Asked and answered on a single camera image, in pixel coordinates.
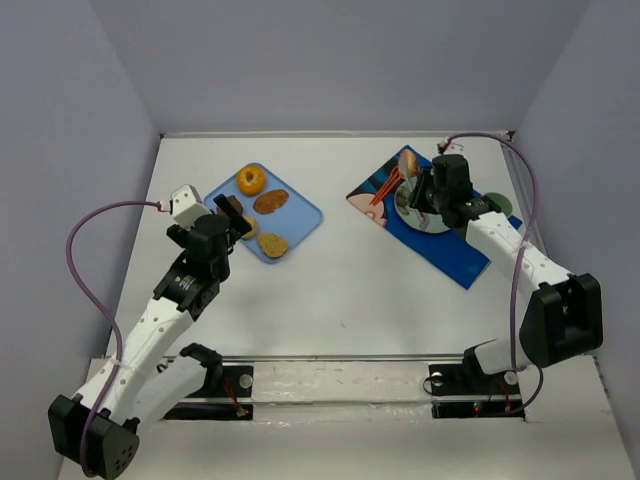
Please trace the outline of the pale round bun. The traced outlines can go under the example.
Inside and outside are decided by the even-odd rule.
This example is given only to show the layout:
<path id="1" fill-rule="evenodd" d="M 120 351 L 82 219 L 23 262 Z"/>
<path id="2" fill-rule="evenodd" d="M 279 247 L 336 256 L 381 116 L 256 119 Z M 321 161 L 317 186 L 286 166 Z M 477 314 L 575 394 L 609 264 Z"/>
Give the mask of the pale round bun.
<path id="1" fill-rule="evenodd" d="M 258 224 L 255 218 L 249 215 L 243 216 L 244 220 L 249 223 L 250 230 L 242 236 L 243 240 L 249 240 L 256 236 L 258 232 Z"/>

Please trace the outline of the golden bread roll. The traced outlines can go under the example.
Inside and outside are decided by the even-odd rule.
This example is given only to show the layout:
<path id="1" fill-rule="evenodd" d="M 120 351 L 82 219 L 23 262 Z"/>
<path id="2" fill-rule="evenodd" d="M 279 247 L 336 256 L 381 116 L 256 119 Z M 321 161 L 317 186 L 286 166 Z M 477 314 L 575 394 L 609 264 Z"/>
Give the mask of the golden bread roll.
<path id="1" fill-rule="evenodd" d="M 397 167 L 404 177 L 415 177 L 418 175 L 419 161 L 412 150 L 403 149 L 399 154 Z"/>

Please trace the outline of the round seeded bread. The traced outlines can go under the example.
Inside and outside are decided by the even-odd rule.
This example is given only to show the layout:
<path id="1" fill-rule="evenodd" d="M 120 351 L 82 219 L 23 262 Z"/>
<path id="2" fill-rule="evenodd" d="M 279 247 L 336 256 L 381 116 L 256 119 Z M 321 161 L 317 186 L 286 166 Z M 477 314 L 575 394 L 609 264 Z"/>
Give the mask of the round seeded bread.
<path id="1" fill-rule="evenodd" d="M 261 251 L 271 259 L 282 257 L 288 252 L 289 243 L 284 238 L 275 233 L 263 232 L 257 236 L 258 245 Z"/>

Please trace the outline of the metal tongs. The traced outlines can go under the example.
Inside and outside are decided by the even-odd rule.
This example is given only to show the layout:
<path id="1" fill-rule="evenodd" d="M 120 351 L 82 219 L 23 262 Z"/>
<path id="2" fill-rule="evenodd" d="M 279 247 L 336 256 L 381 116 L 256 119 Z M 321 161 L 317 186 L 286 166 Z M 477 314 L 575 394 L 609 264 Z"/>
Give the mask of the metal tongs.
<path id="1" fill-rule="evenodd" d="M 426 233 L 430 223 L 429 218 L 414 207 L 414 191 L 417 186 L 419 167 L 415 153 L 408 149 L 402 150 L 397 167 L 403 182 L 396 190 L 394 197 L 396 211 L 411 228 Z"/>

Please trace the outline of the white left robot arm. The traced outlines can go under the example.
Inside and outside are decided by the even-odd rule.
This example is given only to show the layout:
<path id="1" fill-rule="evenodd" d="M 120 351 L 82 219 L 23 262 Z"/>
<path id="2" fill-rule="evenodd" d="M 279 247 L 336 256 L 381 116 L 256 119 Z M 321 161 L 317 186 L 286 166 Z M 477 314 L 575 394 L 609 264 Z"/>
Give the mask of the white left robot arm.
<path id="1" fill-rule="evenodd" d="M 155 205 L 171 215 L 167 235 L 180 255 L 129 335 L 112 329 L 114 355 L 72 397 L 59 395 L 49 407 L 55 450 L 78 463 L 88 478 L 118 478 L 137 453 L 144 429 L 190 394 L 217 387 L 233 392 L 221 355 L 197 343 L 184 347 L 165 370 L 156 369 L 219 294 L 230 276 L 234 245 L 251 230 L 227 196 L 214 202 L 217 209 L 211 211 L 185 185 L 168 206 Z"/>

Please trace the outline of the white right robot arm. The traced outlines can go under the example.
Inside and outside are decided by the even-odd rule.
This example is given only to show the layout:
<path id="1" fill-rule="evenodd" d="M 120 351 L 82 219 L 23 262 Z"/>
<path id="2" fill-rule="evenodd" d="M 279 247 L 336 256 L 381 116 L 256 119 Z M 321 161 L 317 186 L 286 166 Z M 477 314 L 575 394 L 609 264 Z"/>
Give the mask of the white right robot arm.
<path id="1" fill-rule="evenodd" d="M 439 155 L 425 167 L 402 161 L 398 169 L 409 188 L 410 207 L 421 216 L 440 216 L 511 280 L 512 300 L 527 303 L 523 316 L 510 316 L 507 337 L 465 351 L 468 370 L 492 375 L 529 366 L 544 369 L 602 345 L 599 282 L 556 264 L 511 225 L 493 199 L 476 195 L 464 156 Z"/>

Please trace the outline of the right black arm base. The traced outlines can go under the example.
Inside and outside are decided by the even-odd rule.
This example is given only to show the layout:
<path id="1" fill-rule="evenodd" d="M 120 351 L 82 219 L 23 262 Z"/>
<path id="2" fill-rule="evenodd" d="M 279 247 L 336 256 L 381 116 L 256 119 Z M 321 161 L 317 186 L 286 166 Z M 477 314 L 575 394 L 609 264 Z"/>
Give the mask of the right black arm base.
<path id="1" fill-rule="evenodd" d="M 430 364 L 422 389 L 436 420 L 525 417 L 517 373 L 486 374 L 472 349 L 458 362 Z"/>

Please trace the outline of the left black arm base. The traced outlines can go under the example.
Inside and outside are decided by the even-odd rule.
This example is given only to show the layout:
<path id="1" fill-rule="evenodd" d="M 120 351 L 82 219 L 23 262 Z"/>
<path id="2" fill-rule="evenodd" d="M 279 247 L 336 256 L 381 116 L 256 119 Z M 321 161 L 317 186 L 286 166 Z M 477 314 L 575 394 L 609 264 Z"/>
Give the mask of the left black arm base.
<path id="1" fill-rule="evenodd" d="M 195 360 L 206 371 L 196 383 L 198 389 L 171 408 L 163 417 L 173 421 L 250 421 L 254 367 L 248 364 L 223 364 L 223 357 L 203 345 L 184 347 L 179 358 Z"/>

